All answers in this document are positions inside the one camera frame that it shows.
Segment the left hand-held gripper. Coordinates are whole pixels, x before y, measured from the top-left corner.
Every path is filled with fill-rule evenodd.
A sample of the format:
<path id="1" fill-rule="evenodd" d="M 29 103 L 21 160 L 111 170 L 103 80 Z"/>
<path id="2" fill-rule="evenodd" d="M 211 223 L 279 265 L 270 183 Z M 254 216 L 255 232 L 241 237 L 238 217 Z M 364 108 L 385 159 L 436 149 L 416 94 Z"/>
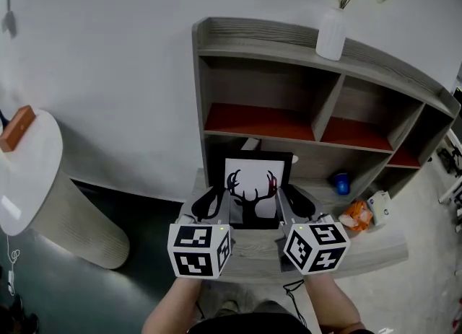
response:
<path id="1" fill-rule="evenodd" d="M 230 198 L 229 190 L 225 190 L 219 205 L 218 188 L 210 187 L 192 195 L 182 205 L 183 216 L 170 225 L 167 241 L 177 277 L 218 279 L 221 276 L 232 254 Z"/>

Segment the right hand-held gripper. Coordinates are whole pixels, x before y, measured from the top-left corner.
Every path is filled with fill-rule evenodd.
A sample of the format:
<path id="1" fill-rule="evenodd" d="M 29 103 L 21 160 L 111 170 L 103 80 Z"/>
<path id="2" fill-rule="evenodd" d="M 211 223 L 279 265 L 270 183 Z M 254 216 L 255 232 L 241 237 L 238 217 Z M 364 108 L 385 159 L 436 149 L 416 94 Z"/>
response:
<path id="1" fill-rule="evenodd" d="M 279 228 L 284 236 L 276 241 L 281 272 L 302 275 L 333 272 L 341 264 L 351 242 L 344 226 L 323 212 L 323 205 L 311 193 L 289 184 L 287 197 L 276 193 Z M 296 223 L 293 213 L 309 221 Z"/>

